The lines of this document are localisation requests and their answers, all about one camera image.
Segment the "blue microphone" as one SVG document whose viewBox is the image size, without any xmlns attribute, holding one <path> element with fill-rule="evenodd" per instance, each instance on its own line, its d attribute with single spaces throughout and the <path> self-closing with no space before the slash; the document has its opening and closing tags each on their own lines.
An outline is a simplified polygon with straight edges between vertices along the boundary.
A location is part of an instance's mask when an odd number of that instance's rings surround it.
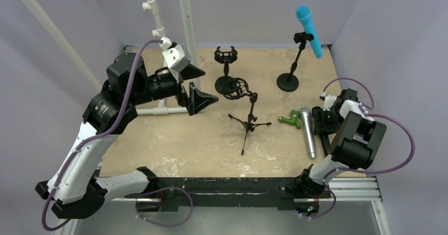
<svg viewBox="0 0 448 235">
<path fill-rule="evenodd" d="M 312 21 L 312 13 L 311 10 L 306 5 L 300 5 L 297 7 L 296 11 L 296 17 L 298 21 L 302 24 L 304 32 L 306 34 L 313 35 L 313 39 L 310 41 L 311 48 L 315 54 L 315 56 L 320 59 L 323 56 L 321 43 L 319 41 L 319 38 L 317 36 L 314 23 Z"/>
</svg>

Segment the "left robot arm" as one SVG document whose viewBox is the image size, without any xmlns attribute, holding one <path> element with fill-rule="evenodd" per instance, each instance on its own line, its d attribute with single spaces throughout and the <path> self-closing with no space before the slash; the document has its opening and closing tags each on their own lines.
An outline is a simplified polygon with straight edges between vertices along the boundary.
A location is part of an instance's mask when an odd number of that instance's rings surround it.
<svg viewBox="0 0 448 235">
<path fill-rule="evenodd" d="M 83 113 L 78 136 L 64 163 L 52 179 L 35 187 L 59 219 L 85 219 L 113 199 L 156 194 L 157 176 L 147 167 L 115 177 L 94 176 L 105 152 L 137 117 L 138 105 L 175 97 L 189 115 L 195 115 L 218 101 L 193 82 L 185 90 L 165 67 L 148 75 L 143 57 L 136 53 L 119 55 L 107 68 L 107 75 L 101 92 Z"/>
</svg>

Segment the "black microphone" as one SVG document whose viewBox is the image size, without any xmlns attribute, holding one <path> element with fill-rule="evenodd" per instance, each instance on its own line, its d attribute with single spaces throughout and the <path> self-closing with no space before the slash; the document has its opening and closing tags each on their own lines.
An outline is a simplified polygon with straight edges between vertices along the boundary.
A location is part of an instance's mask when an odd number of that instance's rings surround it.
<svg viewBox="0 0 448 235">
<path fill-rule="evenodd" d="M 324 155 L 328 156 L 330 154 L 330 146 L 331 146 L 329 135 L 327 133 L 322 133 L 319 135 L 319 138 L 322 144 Z"/>
</svg>

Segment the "silver grey microphone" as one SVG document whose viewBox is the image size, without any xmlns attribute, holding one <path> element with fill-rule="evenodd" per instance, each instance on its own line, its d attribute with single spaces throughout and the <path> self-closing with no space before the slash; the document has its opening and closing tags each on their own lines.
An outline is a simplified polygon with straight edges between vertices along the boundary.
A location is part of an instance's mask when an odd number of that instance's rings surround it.
<svg viewBox="0 0 448 235">
<path fill-rule="evenodd" d="M 311 111 L 308 107 L 300 109 L 303 129 L 305 131 L 306 147 L 310 159 L 316 158 L 316 148 L 311 124 Z"/>
</svg>

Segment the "black clip round-base stand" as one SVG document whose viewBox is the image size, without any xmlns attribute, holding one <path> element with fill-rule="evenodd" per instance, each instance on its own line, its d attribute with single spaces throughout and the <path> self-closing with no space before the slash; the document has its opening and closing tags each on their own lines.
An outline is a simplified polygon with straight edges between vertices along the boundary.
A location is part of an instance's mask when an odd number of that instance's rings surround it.
<svg viewBox="0 0 448 235">
<path fill-rule="evenodd" d="M 313 34 L 308 34 L 306 32 L 300 32 L 300 33 L 295 33 L 294 34 L 294 42 L 296 44 L 299 44 L 298 46 L 298 53 L 295 57 L 295 60 L 293 61 L 290 71 L 289 73 L 282 73 L 278 76 L 277 80 L 276 80 L 276 84 L 277 86 L 285 92 L 293 92 L 295 91 L 298 86 L 299 86 L 299 80 L 298 78 L 294 75 L 294 72 L 297 69 L 298 66 L 298 60 L 302 54 L 302 51 L 305 49 L 306 47 L 306 43 L 308 41 L 313 41 L 314 40 L 314 36 Z"/>
</svg>

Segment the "black shock-mount round-base stand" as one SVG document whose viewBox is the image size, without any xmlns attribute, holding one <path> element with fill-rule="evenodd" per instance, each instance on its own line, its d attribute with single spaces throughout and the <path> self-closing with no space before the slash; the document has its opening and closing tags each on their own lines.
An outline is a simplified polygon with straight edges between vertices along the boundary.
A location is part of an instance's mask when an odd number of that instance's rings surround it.
<svg viewBox="0 0 448 235">
<path fill-rule="evenodd" d="M 214 83 L 215 90 L 219 94 L 222 94 L 223 92 L 224 83 L 227 80 L 232 79 L 232 77 L 229 76 L 229 65 L 237 59 L 238 52 L 234 46 L 231 46 L 229 51 L 221 51 L 220 46 L 218 46 L 214 51 L 214 60 L 220 64 L 223 64 L 223 76 L 219 77 Z"/>
</svg>

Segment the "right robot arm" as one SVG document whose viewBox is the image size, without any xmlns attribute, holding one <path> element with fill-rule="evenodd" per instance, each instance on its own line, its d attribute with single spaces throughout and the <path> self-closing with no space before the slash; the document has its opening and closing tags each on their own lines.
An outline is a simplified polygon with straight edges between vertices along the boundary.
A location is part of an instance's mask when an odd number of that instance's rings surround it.
<svg viewBox="0 0 448 235">
<path fill-rule="evenodd" d="M 387 126 L 368 115 L 357 94 L 352 89 L 343 89 L 338 96 L 323 92 L 323 107 L 312 109 L 314 133 L 324 140 L 326 157 L 295 178 L 300 195 L 320 195 L 341 173 L 366 170 L 373 163 Z"/>
</svg>

